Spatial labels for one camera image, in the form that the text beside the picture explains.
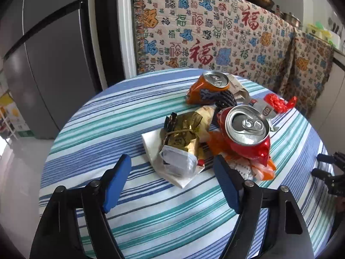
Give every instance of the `can lid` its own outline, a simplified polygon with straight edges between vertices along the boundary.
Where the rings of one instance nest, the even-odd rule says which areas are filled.
[[[202,75],[208,83],[217,88],[225,88],[229,84],[229,78],[223,73],[205,71]]]
[[[238,105],[230,110],[225,119],[227,135],[236,143],[256,145],[263,141],[269,132],[266,119],[251,106]]]

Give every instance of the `table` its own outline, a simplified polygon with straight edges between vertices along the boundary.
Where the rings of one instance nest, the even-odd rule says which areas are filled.
[[[107,214],[109,225],[126,259],[218,258],[237,220],[224,199],[212,169],[212,160],[184,189],[160,178],[145,154],[141,134],[161,128],[165,116],[196,110],[185,104],[185,94],[203,70],[173,69],[153,72],[116,84],[89,102],[66,123],[44,166],[40,214],[58,185],[85,186],[112,168],[121,154],[132,158],[132,171],[118,205]],[[238,78],[254,98],[269,91]],[[280,129],[271,133],[270,155],[276,178],[257,182],[262,187],[287,185],[310,232],[315,254],[332,227],[334,197],[320,180],[311,177],[316,155],[327,153],[308,121],[295,109],[273,119]],[[332,166],[321,163],[323,170]],[[262,210],[249,256],[263,237]],[[78,223],[86,254],[94,257],[82,210]]]

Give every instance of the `blue gripper pad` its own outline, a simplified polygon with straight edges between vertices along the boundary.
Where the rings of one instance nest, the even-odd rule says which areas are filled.
[[[229,207],[235,210],[237,214],[240,214],[244,193],[244,179],[241,174],[237,170],[231,169],[221,155],[214,157],[213,171]]]
[[[113,169],[113,178],[109,181],[109,185],[105,191],[105,200],[103,203],[103,209],[105,213],[108,213],[110,209],[117,205],[117,201],[120,197],[122,189],[125,186],[127,177],[132,169],[132,162],[130,156],[123,154],[119,161],[116,163]]]

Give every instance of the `red soda can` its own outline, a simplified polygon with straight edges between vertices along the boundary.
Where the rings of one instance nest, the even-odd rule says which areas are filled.
[[[217,114],[222,135],[230,148],[264,166],[270,157],[270,126],[252,106],[238,105]]]

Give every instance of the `patterned fabric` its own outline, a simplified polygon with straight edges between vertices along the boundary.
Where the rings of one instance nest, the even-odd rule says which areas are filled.
[[[167,70],[125,80],[87,102],[68,121],[55,140],[44,166],[40,213],[58,185],[78,188],[100,178],[122,153],[132,158],[132,171],[118,205],[106,215],[126,259],[218,258],[237,220],[227,205],[212,169],[205,170],[184,189],[160,178],[145,154],[141,134],[163,127],[165,116],[195,111],[185,95],[203,70]],[[254,98],[269,91],[237,77]],[[315,130],[296,110],[273,119],[280,127],[271,133],[270,155],[276,178],[257,182],[261,187],[289,186],[307,223],[314,252],[325,244],[334,219],[334,198],[310,171],[316,155],[326,149]],[[332,166],[319,168],[332,172]],[[260,248],[267,211],[263,210],[250,251]],[[94,256],[82,210],[77,210],[82,242]]]
[[[286,99],[301,97],[297,109],[307,117],[328,80],[330,45],[301,37],[245,0],[140,0],[138,5],[136,12],[144,15],[139,73],[179,67],[229,72]]]

